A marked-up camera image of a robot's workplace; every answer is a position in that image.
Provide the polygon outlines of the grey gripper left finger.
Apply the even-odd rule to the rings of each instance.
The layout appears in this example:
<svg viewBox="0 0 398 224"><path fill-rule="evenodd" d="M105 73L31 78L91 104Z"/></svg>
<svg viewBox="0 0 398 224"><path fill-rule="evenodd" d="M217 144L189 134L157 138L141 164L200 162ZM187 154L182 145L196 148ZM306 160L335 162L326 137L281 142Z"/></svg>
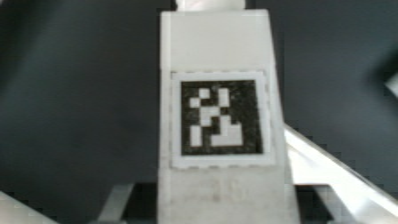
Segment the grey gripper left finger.
<svg viewBox="0 0 398 224"><path fill-rule="evenodd" d="M157 224L157 184L116 185L98 218L88 224Z"/></svg>

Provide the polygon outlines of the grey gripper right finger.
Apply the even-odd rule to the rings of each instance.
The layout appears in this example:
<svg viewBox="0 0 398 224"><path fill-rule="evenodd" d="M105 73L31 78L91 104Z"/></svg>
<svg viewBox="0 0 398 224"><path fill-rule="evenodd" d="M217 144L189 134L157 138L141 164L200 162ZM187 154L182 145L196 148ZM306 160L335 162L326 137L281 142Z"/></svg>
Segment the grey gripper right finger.
<svg viewBox="0 0 398 224"><path fill-rule="evenodd" d="M359 224L329 185L297 185L301 224Z"/></svg>

